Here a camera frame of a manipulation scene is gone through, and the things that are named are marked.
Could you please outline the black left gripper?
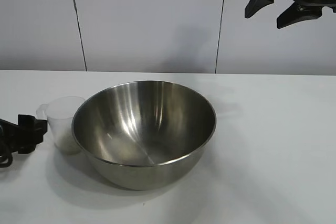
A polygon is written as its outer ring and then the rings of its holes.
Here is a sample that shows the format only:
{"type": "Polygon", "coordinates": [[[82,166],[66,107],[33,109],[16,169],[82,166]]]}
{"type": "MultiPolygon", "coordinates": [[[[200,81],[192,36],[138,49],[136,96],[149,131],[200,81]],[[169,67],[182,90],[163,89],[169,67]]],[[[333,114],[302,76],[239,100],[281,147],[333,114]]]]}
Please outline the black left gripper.
{"type": "Polygon", "coordinates": [[[1,156],[18,152],[29,154],[36,146],[43,142],[43,136],[47,132],[47,120],[37,119],[33,115],[18,115],[18,125],[1,119],[1,156]],[[19,140],[18,132],[26,133],[19,140]]]}

